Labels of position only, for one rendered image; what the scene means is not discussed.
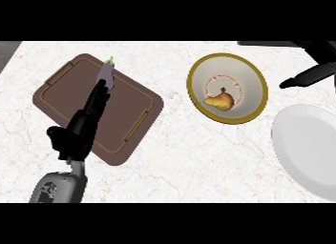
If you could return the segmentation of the black pan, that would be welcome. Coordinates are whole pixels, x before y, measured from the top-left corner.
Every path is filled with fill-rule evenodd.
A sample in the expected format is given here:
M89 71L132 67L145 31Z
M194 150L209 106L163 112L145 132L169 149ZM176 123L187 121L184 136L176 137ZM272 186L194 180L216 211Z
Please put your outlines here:
M293 41L293 44L306 51L318 64L296 77L287 79L280 84L280 88L306 88L329 76L335 76L336 87L336 41Z

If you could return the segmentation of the dark grey appliance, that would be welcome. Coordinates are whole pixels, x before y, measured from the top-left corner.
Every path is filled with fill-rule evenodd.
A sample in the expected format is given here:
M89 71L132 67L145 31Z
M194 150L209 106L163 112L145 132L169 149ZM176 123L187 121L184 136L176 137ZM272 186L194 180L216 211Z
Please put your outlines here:
M237 41L240 46L299 48L292 41Z

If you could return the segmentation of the white bowl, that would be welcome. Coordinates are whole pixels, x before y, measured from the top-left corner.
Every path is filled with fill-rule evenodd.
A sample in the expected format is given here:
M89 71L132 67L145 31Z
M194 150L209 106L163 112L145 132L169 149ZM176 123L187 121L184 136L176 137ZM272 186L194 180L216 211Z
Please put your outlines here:
M336 115L311 105L289 106L274 119L271 139L295 182L336 201Z

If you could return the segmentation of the gold-rimmed white plate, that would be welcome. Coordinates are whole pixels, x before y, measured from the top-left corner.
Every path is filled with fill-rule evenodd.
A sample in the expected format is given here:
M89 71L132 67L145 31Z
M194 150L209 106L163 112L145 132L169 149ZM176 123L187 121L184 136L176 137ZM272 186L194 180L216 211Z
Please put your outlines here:
M187 89L199 111L225 124L250 122L262 113L268 101L268 86L258 67L241 56L212 53L191 67ZM207 98L228 94L233 106L222 111L204 103Z

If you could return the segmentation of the brown cutting board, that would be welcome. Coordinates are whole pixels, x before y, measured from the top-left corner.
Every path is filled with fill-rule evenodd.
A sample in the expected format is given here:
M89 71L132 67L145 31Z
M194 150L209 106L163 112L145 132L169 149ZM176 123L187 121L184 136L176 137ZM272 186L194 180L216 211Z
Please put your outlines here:
M104 62L80 54L57 71L33 95L33 104L61 127L88 100ZM110 164L122 165L160 115L162 96L119 70L113 71L114 88L101 118L92 153Z

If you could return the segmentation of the yellow-brown pear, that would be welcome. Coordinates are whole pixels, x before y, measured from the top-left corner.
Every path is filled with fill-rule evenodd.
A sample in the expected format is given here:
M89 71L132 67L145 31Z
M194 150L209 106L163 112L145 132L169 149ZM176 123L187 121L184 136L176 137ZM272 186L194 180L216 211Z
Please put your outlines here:
M203 100L204 104L219 111L227 112L234 106L234 99L233 96L227 93L227 89L221 88L221 94L216 96L209 96Z

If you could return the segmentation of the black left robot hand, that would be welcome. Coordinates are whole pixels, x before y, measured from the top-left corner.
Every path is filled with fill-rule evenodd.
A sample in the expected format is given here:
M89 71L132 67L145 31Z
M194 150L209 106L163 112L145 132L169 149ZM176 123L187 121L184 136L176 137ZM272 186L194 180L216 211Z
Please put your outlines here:
M48 128L46 135L52 148L60 152L60 160L83 161L91 153L108 99L107 81L101 79L89 94L85 107L76 112L69 126Z

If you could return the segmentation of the purple eggplant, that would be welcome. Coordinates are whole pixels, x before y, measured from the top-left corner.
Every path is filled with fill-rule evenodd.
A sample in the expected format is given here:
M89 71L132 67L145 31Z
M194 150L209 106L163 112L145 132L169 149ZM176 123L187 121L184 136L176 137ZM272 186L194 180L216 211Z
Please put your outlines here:
M108 91L111 91L114 88L113 70L114 70L114 61L113 61L113 57L110 57L101 67L98 77L97 77L97 81L101 80L107 81L105 87Z

